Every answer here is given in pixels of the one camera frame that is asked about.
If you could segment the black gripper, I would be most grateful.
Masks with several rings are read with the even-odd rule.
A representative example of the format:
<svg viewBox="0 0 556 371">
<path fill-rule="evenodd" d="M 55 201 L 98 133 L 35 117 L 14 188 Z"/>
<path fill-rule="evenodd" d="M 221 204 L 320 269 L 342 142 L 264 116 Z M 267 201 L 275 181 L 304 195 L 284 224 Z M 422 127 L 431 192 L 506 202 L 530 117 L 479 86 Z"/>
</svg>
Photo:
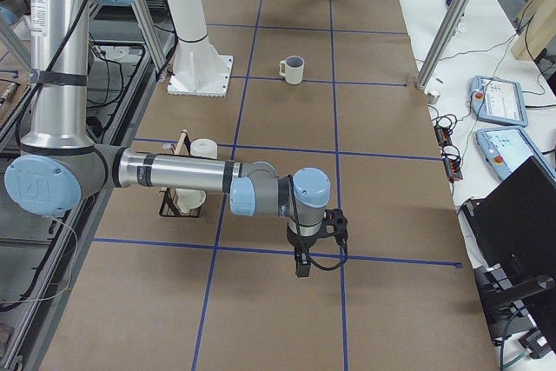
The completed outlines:
<svg viewBox="0 0 556 371">
<path fill-rule="evenodd" d="M 310 257 L 309 249 L 318 240 L 317 235 L 303 236 L 297 235 L 293 231 L 287 231 L 288 242 L 294 247 L 295 252 L 295 275 L 297 277 L 309 277 Z"/>
</svg>

